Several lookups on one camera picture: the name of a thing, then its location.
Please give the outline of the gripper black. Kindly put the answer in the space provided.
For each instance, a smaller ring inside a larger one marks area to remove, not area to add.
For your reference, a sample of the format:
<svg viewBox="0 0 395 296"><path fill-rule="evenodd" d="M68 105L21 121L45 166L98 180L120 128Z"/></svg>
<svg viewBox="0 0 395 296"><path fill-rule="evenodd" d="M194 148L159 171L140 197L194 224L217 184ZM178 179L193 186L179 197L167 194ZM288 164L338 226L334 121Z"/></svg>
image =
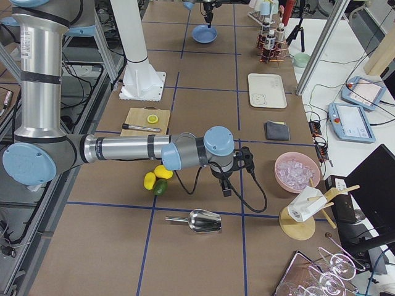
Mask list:
<svg viewBox="0 0 395 296"><path fill-rule="evenodd" d="M230 176L234 172L234 162L231 162L229 165L225 166L221 166L217 162L209 162L209 166L213 176L220 180L223 196L231 196Z"/></svg>
<svg viewBox="0 0 395 296"><path fill-rule="evenodd" d="M214 0L203 0L202 5L203 5L203 9L204 9L205 21L207 23L207 26L210 28L212 26L212 19L213 19L212 11L215 6L215 1Z"/></svg>

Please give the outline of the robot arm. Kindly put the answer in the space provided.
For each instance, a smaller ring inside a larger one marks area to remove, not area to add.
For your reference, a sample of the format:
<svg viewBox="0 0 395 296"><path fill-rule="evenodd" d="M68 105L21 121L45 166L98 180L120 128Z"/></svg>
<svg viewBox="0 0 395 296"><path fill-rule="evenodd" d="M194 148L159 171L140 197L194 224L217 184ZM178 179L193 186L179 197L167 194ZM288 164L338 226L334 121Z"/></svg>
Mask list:
<svg viewBox="0 0 395 296"><path fill-rule="evenodd" d="M63 36L73 28L94 27L95 14L93 1L13 2L20 25L22 123L2 156L7 174L37 186L84 163L151 159L170 171L210 167L224 195L230 195L235 144L225 127L210 128L201 138L190 133L97 138L61 130Z"/></svg>

